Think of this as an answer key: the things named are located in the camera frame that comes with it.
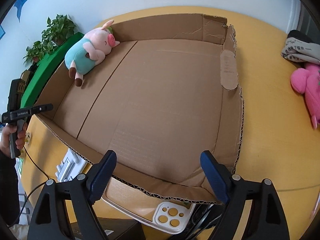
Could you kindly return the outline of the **operator left hand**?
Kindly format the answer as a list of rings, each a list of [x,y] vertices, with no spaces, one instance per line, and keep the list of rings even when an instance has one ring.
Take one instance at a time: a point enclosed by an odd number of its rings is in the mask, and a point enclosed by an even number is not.
[[[16,148],[20,151],[25,145],[25,135],[27,131],[27,123],[24,123],[23,128],[17,133],[17,140],[14,142]],[[14,125],[6,125],[3,128],[1,135],[1,152],[8,158],[11,157],[10,144],[13,143],[12,135],[17,131],[17,127]]]

